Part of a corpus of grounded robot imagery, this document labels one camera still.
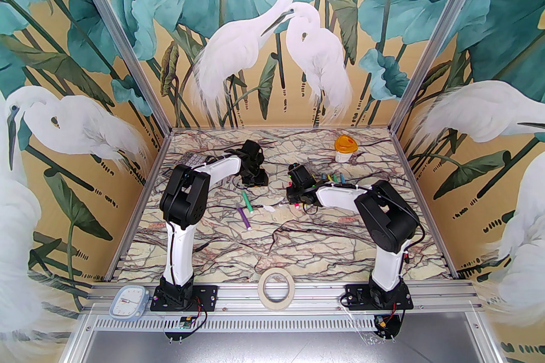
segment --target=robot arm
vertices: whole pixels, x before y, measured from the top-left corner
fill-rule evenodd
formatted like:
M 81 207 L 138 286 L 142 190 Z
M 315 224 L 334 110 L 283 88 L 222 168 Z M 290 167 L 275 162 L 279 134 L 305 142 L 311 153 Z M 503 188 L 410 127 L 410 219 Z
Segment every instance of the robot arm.
M 339 207 L 360 214 L 376 243 L 370 294 L 377 308 L 385 308 L 396 289 L 404 287 L 401 265 L 420 224 L 416 213 L 387 181 L 380 180 L 368 187 L 316 182 L 299 164 L 290 165 L 288 174 L 292 179 L 292 185 L 286 189 L 290 203 Z
M 220 180 L 237 175 L 246 186 L 266 186 L 268 177 L 260 167 L 263 161 L 261 147 L 246 141 L 241 149 L 227 150 L 210 163 L 174 168 L 159 204 L 167 227 L 167 262 L 156 295 L 160 293 L 180 309 L 190 305 L 193 238 L 206 211 L 208 191 Z

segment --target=ventilated metal panel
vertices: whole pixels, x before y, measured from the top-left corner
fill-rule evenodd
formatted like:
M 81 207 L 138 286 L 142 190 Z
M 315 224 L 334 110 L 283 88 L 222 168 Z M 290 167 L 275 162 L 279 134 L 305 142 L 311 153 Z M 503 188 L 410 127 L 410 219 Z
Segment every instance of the ventilated metal panel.
M 180 328 L 181 317 L 142 317 L 133 322 L 99 316 L 95 331 L 177 332 L 191 331 Z M 208 332 L 325 332 L 374 331 L 374 317 L 348 316 L 209 316 L 201 331 Z

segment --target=painted wall mural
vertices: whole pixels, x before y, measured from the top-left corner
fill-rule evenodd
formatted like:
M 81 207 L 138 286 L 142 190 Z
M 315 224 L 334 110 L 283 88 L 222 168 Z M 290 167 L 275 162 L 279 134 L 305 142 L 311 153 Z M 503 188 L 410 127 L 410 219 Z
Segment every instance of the painted wall mural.
M 545 0 L 487 0 L 398 131 L 458 273 L 510 362 L 545 361 Z
M 162 143 L 89 26 L 108 34 L 91 0 L 0 0 L 1 361 L 58 360 Z
M 217 128 L 387 124 L 446 1 L 111 5 L 172 125 Z M 470 0 L 452 35 L 487 12 L 485 0 Z M 78 19 L 93 22 L 83 10 Z M 111 45 L 100 28 L 86 31 L 101 49 Z M 103 68 L 88 48 L 74 55 Z

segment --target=orange lid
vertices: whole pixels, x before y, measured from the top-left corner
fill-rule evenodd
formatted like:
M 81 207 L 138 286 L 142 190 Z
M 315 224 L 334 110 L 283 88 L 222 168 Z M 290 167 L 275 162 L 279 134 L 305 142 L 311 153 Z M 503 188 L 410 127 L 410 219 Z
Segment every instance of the orange lid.
M 358 144 L 349 135 L 340 135 L 335 141 L 335 151 L 349 154 L 358 151 Z

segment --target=purple marker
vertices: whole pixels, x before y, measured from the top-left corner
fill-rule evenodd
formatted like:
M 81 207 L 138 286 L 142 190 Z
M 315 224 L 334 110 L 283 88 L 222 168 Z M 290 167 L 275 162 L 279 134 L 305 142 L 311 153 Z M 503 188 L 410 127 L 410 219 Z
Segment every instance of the purple marker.
M 244 211 L 243 211 L 242 207 L 238 207 L 237 210 L 239 211 L 240 216 L 242 217 L 244 225 L 246 225 L 246 229 L 251 230 L 252 227 L 250 227 L 250 223 L 248 222 L 248 219 L 247 219 L 246 215 L 244 214 Z

